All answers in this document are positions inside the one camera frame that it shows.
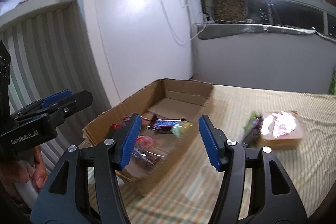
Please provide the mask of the left hand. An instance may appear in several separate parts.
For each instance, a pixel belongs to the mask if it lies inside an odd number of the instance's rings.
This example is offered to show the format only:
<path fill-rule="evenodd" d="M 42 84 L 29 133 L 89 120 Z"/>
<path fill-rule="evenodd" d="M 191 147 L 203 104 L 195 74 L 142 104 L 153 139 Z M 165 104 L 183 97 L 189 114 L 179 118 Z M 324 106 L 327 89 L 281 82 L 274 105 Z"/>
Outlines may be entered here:
<path fill-rule="evenodd" d="M 37 190 L 41 190 L 48 179 L 40 146 L 34 148 L 34 166 L 24 166 L 22 162 L 1 162 L 1 180 L 27 183 L 32 180 Z"/>

